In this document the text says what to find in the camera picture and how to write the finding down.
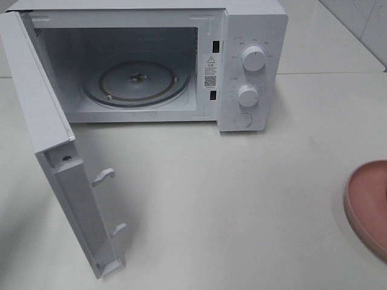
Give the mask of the round white door button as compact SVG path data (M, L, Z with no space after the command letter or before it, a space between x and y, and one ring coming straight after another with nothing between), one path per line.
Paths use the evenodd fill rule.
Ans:
M248 113L240 113L234 118L234 124L238 127L249 127L252 124L252 116Z

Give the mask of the white timer knob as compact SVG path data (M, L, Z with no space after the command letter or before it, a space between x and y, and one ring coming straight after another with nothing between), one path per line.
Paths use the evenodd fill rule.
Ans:
M260 90L254 85L243 85L237 90L238 102L243 107L251 107L259 101Z

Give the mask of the white microwave door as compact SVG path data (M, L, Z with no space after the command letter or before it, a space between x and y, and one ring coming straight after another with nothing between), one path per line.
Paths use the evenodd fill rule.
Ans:
M43 29L34 27L28 13L9 11L1 15L1 39L34 154L99 279L122 265L93 191L115 172L106 169L95 181L89 181L76 137L57 98L59 89L44 35Z

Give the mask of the pink round plate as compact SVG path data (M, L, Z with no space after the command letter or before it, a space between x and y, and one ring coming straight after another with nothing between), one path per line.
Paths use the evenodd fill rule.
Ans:
M386 160L356 168L343 197L345 214L359 239L386 261Z

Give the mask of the glass microwave turntable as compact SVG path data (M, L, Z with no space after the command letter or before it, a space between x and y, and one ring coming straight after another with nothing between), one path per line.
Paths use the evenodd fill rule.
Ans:
M140 108L174 98L186 89L190 72L156 61L127 60L89 72L82 83L92 100L118 108Z

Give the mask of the white microwave oven body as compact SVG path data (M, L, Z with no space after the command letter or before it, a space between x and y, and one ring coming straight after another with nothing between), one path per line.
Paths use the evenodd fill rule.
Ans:
M28 13L44 30L44 46L69 122L215 121L222 132L265 128L288 24L278 1L18 1L9 11ZM262 45L265 66L247 71L241 53ZM156 61L190 72L186 89L140 108L100 104L82 89L93 69L127 60ZM259 101L239 104L237 90L254 85ZM238 127L240 113L252 116Z

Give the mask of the upper white power knob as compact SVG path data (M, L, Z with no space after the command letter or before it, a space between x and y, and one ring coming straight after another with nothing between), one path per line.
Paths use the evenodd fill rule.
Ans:
M257 43L245 47L241 53L243 67L250 72L262 69L266 63L267 52Z

